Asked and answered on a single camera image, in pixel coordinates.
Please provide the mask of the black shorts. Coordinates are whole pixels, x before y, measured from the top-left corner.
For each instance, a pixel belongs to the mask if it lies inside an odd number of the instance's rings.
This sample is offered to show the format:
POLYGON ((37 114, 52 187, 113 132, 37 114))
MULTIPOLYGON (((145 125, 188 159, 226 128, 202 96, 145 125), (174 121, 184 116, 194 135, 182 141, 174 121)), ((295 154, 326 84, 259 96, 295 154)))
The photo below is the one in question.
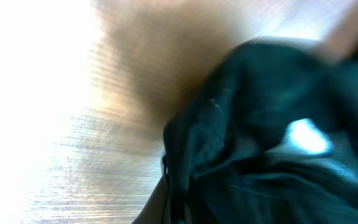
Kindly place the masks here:
POLYGON ((358 49, 236 47, 164 127, 136 223, 358 223, 358 49))

